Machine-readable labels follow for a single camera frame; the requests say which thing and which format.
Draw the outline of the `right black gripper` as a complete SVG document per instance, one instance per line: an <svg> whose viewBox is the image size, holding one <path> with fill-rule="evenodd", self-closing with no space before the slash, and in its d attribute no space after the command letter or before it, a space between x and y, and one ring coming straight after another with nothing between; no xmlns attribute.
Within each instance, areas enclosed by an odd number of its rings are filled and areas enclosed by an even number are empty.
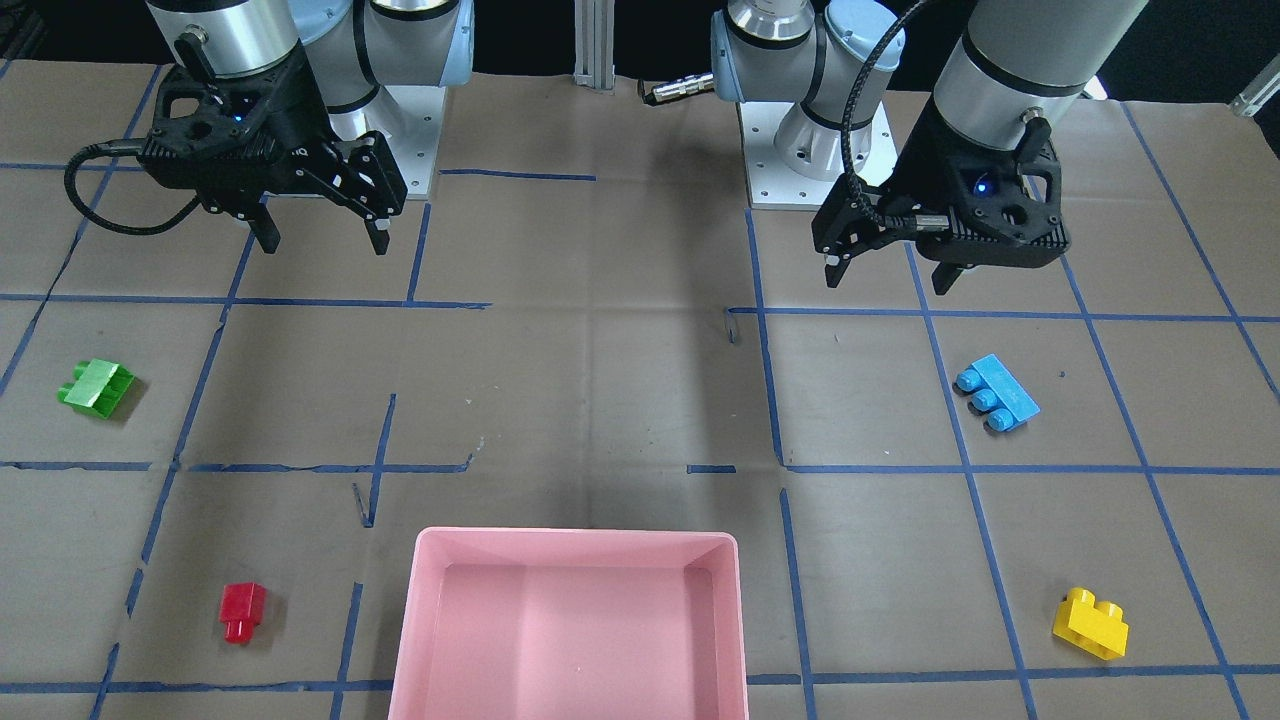
<svg viewBox="0 0 1280 720"><path fill-rule="evenodd" d="M317 195L366 220L372 251L387 255L407 186L381 132L344 141L332 128L303 45L242 77L216 77L193 44L177 51L138 155L152 178L224 211L239 196ZM265 202L250 210L250 229L262 252L276 252L282 236Z"/></svg>

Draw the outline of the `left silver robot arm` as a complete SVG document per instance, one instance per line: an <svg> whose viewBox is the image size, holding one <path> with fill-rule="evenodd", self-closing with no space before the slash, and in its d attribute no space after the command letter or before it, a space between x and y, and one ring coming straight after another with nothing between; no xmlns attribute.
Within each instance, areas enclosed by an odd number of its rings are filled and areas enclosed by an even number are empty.
<svg viewBox="0 0 1280 720"><path fill-rule="evenodd" d="M1071 245L1053 133L1144 10L1143 1L978 1L886 181L859 168L868 129L929 10L878 1L728 1L710 20L716 94L787 102L832 158L812 220L826 283L910 242L937 295L978 266L1038 269Z"/></svg>

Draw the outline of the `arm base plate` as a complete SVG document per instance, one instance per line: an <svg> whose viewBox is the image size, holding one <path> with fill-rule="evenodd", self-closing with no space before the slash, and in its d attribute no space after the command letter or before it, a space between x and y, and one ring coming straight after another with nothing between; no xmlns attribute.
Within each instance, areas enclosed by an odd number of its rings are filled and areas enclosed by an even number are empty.
<svg viewBox="0 0 1280 720"><path fill-rule="evenodd" d="M750 206L815 211L844 172L838 131L815 123L795 102L740 102ZM854 168L869 186L888 179L897 146L884 104L850 133Z"/></svg>
<svg viewBox="0 0 1280 720"><path fill-rule="evenodd" d="M431 86L383 86L361 105L330 109L333 129L355 140L371 129L387 137L410 200L430 199L436 176L448 90Z"/></svg>

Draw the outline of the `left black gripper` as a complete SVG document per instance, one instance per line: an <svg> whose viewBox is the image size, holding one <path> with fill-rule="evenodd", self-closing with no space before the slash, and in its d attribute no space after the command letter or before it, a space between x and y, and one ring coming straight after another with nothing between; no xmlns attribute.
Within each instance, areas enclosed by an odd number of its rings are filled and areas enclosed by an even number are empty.
<svg viewBox="0 0 1280 720"><path fill-rule="evenodd" d="M841 174L812 222L826 255L824 278L838 288L854 258L909 240L938 265L936 296L966 266L1041 268L1071 245L1061 210L1061 164L1044 117L1014 122L1015 146L988 149L956 132L925 104L890 178L859 208Z"/></svg>

